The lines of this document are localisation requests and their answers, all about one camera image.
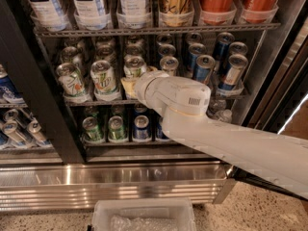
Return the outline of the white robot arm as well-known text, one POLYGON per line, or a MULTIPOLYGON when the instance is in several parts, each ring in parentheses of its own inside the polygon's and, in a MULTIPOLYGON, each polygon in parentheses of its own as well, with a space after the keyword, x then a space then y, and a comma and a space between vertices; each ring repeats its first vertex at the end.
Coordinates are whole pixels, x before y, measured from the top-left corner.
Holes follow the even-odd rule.
POLYGON ((195 80, 162 70, 123 78, 133 98, 163 118, 164 134, 308 198, 308 141, 207 117, 211 90, 195 80))

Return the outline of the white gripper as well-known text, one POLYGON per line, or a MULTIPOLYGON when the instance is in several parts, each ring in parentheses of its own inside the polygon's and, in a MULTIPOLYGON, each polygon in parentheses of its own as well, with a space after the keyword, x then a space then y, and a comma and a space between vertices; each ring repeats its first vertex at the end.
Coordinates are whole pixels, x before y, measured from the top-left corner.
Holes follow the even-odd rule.
POLYGON ((167 98, 163 94, 163 83, 169 75, 155 66, 148 66, 138 80, 136 78, 121 78, 121 84, 127 98, 138 100, 150 109, 163 109, 167 106, 167 98))

